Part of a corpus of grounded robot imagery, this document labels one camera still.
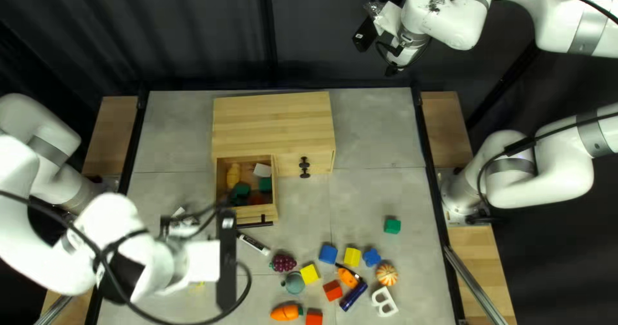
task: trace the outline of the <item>wooden drawer cabinet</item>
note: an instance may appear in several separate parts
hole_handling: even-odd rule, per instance
[[[223,97],[214,100],[212,158],[216,164],[217,196],[226,195],[226,174],[233,163],[241,164],[241,180],[257,188],[251,167],[271,165],[271,203],[236,207],[239,224],[277,221],[277,177],[297,177],[302,157],[307,173],[332,172],[335,134],[328,92],[275,93]]]

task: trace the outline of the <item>red block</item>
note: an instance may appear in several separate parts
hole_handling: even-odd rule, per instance
[[[322,325],[322,313],[308,313],[305,325]]]
[[[331,281],[330,283],[325,284],[323,288],[324,293],[326,293],[326,297],[330,302],[344,295],[344,292],[341,290],[341,286],[339,286],[338,281]]]

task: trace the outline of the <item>blue cube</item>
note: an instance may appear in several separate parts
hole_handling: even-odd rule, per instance
[[[337,259],[337,249],[330,245],[322,246],[322,250],[320,250],[319,260],[323,263],[335,264],[335,260]]]
[[[382,261],[382,257],[378,255],[378,250],[371,249],[363,254],[363,260],[367,267],[375,266]]]

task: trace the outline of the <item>marker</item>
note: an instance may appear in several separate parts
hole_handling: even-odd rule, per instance
[[[270,254],[270,249],[268,249],[266,246],[263,246],[262,244],[258,243],[258,241],[256,241],[255,239],[251,238],[250,236],[248,236],[246,234],[242,234],[240,232],[236,232],[236,238],[238,238],[239,240],[247,243],[253,249],[261,252],[262,255],[264,255],[264,256],[268,256],[268,254]]]

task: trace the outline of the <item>yellow block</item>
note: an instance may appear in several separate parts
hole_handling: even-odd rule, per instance
[[[346,248],[344,256],[344,264],[350,267],[358,267],[360,262],[360,250],[354,248]]]
[[[303,277],[303,281],[305,281],[306,285],[311,284],[317,281],[318,279],[320,279],[320,276],[318,275],[318,271],[315,269],[314,264],[311,264],[309,266],[306,266],[300,269],[300,275]]]

